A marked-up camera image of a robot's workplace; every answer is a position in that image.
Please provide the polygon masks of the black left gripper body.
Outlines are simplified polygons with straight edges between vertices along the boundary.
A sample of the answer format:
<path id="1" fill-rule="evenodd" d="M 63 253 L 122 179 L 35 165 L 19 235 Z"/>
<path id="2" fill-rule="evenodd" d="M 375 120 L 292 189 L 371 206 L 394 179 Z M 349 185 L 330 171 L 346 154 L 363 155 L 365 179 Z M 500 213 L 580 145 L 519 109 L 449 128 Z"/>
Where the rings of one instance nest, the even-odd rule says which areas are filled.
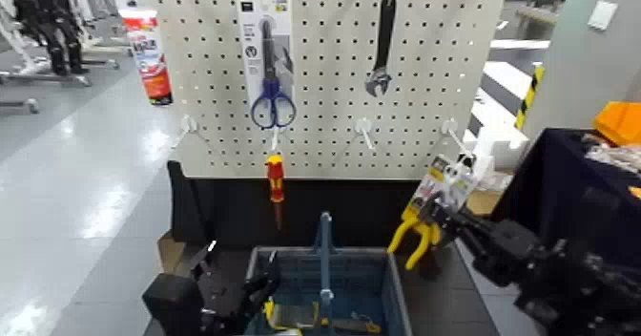
<path id="1" fill-rule="evenodd" d="M 205 275 L 199 286 L 203 297 L 202 334 L 243 335 L 250 320 L 247 308 L 251 304 L 251 280 Z"/>

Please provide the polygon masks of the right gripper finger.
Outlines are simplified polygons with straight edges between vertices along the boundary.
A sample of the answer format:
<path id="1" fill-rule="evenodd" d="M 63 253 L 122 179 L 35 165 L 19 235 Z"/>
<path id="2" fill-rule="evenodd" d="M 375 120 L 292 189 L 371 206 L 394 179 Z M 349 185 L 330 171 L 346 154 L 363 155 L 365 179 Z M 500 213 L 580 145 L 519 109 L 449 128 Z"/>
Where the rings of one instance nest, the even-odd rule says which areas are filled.
<path id="1" fill-rule="evenodd" d="M 437 225 L 442 235 L 447 234 L 453 238 L 473 235 L 475 215 L 466 206 L 454 210 L 434 199 L 430 200 L 425 208 L 425 222 L 428 225 Z"/>
<path id="2" fill-rule="evenodd" d="M 467 242 L 473 233 L 467 227 L 460 228 L 442 228 L 440 247 L 445 248 L 455 241 Z"/>

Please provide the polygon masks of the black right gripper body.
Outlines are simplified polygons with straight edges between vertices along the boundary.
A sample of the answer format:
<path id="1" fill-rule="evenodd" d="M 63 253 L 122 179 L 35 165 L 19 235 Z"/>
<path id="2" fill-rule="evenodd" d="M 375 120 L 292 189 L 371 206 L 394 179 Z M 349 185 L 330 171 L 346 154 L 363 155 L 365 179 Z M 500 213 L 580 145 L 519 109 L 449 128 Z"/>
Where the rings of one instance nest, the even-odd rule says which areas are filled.
<path id="1" fill-rule="evenodd" d="M 539 245 L 537 236 L 514 220 L 493 223 L 488 229 L 474 231 L 473 236 L 480 245 L 473 267 L 495 285 L 516 283 Z"/>

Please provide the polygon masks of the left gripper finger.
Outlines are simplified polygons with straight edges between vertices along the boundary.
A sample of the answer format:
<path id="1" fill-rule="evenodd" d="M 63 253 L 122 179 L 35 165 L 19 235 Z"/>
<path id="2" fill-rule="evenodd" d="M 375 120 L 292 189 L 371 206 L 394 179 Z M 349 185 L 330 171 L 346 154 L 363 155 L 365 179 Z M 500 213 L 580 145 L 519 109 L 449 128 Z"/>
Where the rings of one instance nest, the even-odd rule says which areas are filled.
<path id="1" fill-rule="evenodd" d="M 210 241 L 192 257 L 191 275 L 194 278 L 201 278 L 203 275 L 210 276 L 212 274 L 216 246 L 216 240 Z"/>
<path id="2" fill-rule="evenodd" d="M 274 294 L 280 284 L 279 254 L 277 250 L 270 253 L 265 270 L 250 279 L 244 285 L 244 306 L 246 310 L 260 310 L 263 304 Z"/>

